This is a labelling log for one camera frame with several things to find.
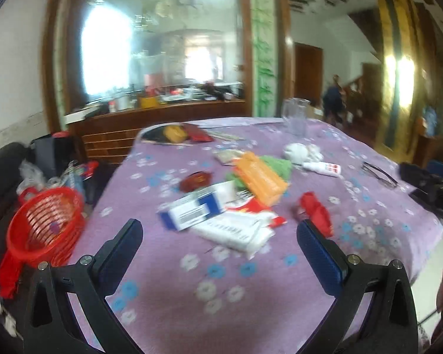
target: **person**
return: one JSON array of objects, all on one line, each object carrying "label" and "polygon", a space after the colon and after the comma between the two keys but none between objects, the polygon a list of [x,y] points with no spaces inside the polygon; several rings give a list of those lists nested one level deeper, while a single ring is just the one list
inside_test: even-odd
[{"label": "person", "polygon": [[340,113],[345,109],[344,96],[345,92],[340,85],[340,77],[335,74],[333,75],[333,83],[323,96],[323,118],[325,122],[332,123],[335,126],[343,124]]}]

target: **table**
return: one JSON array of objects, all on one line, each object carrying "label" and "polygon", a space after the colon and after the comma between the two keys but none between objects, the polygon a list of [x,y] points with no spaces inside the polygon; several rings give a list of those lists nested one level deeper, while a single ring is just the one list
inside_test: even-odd
[{"label": "table", "polygon": [[[129,218],[141,221],[143,243],[107,301],[146,354],[291,354],[305,343],[333,302],[296,241],[292,208],[306,191],[314,191],[330,211],[333,240],[346,254],[379,264],[400,259],[412,281],[441,238],[443,225],[408,197],[412,188],[399,180],[397,164],[330,125],[308,120],[308,138],[299,140],[279,119],[203,123],[227,125],[217,130],[246,140],[188,147],[136,142],[70,259],[95,254]],[[252,260],[189,231],[162,226],[156,213],[183,196],[177,189],[181,179],[205,170],[213,172],[214,183],[224,180],[231,168],[215,160],[215,150],[238,147],[281,157],[291,142],[318,145],[326,162],[341,165],[342,176],[294,169],[289,189],[274,206],[288,222]],[[388,189],[363,173],[363,161],[390,172],[399,187]],[[369,300],[364,297],[349,334],[359,329]],[[74,309],[88,341],[98,347],[75,302]]]}]

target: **white bottle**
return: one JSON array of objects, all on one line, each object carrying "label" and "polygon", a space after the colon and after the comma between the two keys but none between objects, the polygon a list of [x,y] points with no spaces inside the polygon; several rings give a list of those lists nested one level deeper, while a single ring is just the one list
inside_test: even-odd
[{"label": "white bottle", "polygon": [[340,165],[327,162],[306,162],[303,164],[303,168],[325,176],[339,177],[341,174]]}]

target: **red plastic basket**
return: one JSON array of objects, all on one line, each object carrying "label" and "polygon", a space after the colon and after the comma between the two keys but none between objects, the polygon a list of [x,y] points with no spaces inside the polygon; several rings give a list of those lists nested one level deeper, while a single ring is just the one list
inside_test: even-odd
[{"label": "red plastic basket", "polygon": [[31,198],[8,227],[8,251],[33,267],[41,261],[65,265],[84,229],[83,208],[81,195],[67,187],[48,189]]}]

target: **eyeglasses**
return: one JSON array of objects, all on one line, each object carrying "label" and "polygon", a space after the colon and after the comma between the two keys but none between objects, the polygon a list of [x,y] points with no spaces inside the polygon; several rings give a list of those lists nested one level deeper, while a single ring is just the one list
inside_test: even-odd
[{"label": "eyeglasses", "polygon": [[379,182],[381,182],[384,186],[390,189],[395,189],[399,185],[399,183],[395,179],[393,179],[389,174],[387,174],[384,170],[368,162],[363,162],[361,169],[366,173],[368,173],[370,176],[376,177],[379,180]]}]

